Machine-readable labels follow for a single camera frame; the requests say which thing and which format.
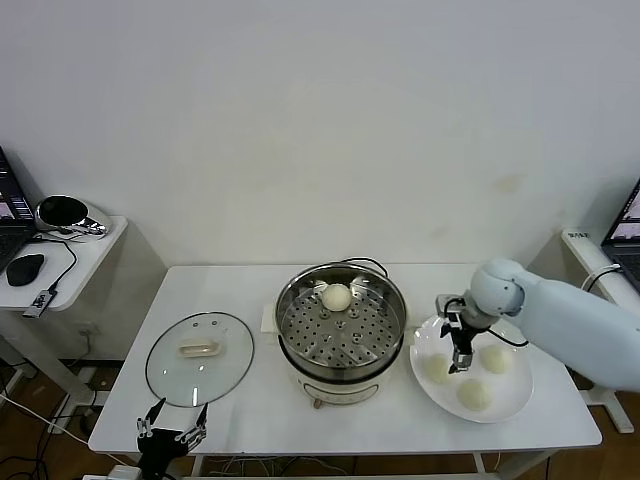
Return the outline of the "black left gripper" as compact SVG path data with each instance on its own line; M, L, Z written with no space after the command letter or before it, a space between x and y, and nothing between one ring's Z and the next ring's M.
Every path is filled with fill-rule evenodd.
M137 467L141 470L143 479L163 479L169 464L186 456L190 447L197 447L207 435L207 403L203 405L195 425L183 433L162 428L152 429L165 402L166 398L161 398L144 417L136 420L137 446L141 454Z

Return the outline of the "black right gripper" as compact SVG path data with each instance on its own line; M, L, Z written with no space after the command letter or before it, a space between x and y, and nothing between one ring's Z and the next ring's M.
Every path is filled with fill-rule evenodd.
M452 364L448 369L450 375L469 370L473 360L472 341L482 334L483 330L468 325L460 313L451 313L449 323L441 326L440 337L451 336L454 345Z

